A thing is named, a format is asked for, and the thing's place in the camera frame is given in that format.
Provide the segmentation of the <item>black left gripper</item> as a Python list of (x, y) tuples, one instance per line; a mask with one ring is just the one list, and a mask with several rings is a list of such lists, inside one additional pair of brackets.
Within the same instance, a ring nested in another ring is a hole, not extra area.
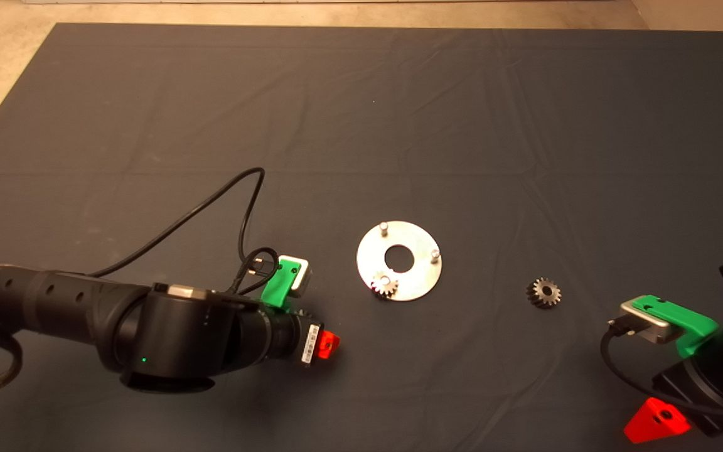
[(341, 343), (341, 338), (324, 331), (324, 323), (312, 318), (298, 318), (297, 363), (310, 367), (316, 357), (327, 360)]

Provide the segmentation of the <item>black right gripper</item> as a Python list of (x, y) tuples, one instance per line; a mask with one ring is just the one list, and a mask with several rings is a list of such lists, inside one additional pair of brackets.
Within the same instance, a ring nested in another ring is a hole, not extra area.
[[(703, 409), (723, 411), (723, 363), (686, 358), (654, 375), (652, 389)], [(625, 424), (623, 434), (631, 443), (641, 444), (680, 436), (691, 429), (677, 407), (649, 397)]]

